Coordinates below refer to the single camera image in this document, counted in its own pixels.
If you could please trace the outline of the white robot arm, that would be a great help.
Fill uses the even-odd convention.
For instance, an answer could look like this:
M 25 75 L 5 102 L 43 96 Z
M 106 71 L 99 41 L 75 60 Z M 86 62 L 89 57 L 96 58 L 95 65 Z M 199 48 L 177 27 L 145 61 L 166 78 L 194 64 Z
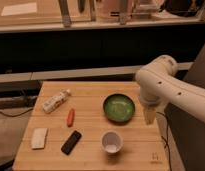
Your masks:
M 135 75 L 140 102 L 153 107 L 165 99 L 205 123 L 205 89 L 176 79 L 177 70 L 176 60 L 169 55 L 142 66 Z

